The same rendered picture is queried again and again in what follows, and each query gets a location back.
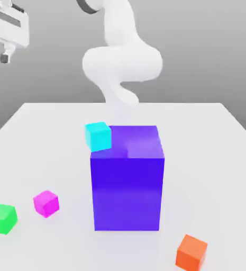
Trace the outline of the small orange cube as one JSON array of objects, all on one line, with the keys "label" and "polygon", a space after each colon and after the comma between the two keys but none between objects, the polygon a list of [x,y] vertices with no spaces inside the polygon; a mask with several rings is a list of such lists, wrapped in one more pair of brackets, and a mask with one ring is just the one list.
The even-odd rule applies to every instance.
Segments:
[{"label": "small orange cube", "polygon": [[186,234],[177,249],[175,265],[185,271],[200,271],[208,244]]}]

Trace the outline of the small green cube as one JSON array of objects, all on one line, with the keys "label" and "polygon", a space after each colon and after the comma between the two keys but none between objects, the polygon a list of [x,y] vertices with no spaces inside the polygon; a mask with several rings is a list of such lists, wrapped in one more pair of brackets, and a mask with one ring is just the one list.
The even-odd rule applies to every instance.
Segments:
[{"label": "small green cube", "polygon": [[14,206],[0,204],[0,234],[8,234],[17,223]]}]

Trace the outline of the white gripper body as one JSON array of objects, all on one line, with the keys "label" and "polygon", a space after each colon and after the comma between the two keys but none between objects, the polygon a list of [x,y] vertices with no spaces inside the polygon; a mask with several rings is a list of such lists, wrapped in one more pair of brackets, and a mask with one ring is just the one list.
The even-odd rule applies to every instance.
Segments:
[{"label": "white gripper body", "polygon": [[0,0],[0,42],[23,48],[30,43],[29,16],[13,0]]}]

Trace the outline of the large purple box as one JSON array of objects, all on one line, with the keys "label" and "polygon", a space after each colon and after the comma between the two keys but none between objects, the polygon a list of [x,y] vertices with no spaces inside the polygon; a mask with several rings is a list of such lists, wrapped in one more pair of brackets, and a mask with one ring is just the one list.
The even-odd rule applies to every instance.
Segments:
[{"label": "large purple box", "polygon": [[93,152],[96,231],[158,231],[165,156],[155,125],[112,125],[112,147]]}]

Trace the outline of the small cyan cube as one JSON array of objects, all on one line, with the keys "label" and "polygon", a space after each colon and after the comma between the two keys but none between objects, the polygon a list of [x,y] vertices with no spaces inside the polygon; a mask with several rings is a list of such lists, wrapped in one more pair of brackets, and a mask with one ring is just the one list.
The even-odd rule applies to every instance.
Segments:
[{"label": "small cyan cube", "polygon": [[86,124],[85,140],[91,152],[110,149],[112,147],[111,128],[105,122]]}]

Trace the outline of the small magenta cube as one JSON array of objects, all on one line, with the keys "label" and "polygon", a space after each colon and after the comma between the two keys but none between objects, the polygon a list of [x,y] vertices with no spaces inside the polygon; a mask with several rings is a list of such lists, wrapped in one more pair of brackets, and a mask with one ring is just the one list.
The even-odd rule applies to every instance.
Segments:
[{"label": "small magenta cube", "polygon": [[59,210],[59,199],[51,191],[43,191],[33,198],[35,210],[44,218],[48,218]]}]

